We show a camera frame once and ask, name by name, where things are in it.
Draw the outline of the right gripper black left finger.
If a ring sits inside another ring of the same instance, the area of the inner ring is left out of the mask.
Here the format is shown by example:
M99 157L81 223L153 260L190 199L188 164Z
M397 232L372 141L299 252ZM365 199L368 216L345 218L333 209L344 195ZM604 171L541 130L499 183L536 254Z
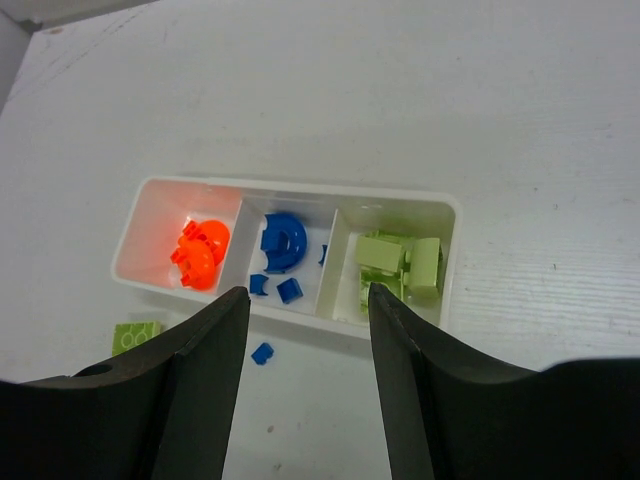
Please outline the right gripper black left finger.
M218 479L245 356L235 287L142 345L72 376L1 385L5 479Z

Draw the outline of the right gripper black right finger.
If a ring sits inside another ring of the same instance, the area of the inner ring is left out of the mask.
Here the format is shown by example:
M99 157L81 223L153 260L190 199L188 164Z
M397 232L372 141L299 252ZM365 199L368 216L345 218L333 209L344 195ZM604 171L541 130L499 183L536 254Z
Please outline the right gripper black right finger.
M370 288L371 348L396 479L635 479L639 362L518 367Z

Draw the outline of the green 2x3 lego brick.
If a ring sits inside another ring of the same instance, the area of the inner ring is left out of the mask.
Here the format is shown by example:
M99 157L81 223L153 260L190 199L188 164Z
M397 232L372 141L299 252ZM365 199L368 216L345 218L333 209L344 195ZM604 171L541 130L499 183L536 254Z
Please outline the green 2x3 lego brick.
M379 237L359 236L356 240L355 261L361 267L396 274L405 256L402 244Z
M120 355L158 336L162 332L159 322L121 323L114 327L111 354Z

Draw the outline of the orange round lego piece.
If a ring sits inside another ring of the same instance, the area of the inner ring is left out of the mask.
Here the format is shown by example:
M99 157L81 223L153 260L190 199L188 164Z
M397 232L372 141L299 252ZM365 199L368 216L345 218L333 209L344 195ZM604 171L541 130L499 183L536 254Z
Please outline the orange round lego piece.
M197 291L213 288L230 238L230 230L219 220L190 220L170 256L179 269L181 285Z

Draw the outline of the blue round lego piece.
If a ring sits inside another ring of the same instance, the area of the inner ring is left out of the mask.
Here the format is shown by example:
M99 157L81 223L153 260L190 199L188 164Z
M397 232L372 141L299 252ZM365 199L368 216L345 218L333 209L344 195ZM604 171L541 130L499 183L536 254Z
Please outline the blue round lego piece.
M295 215L287 212L268 213L265 219L260 242L260 250L267 259L264 271L269 274L291 271L306 254L306 229Z

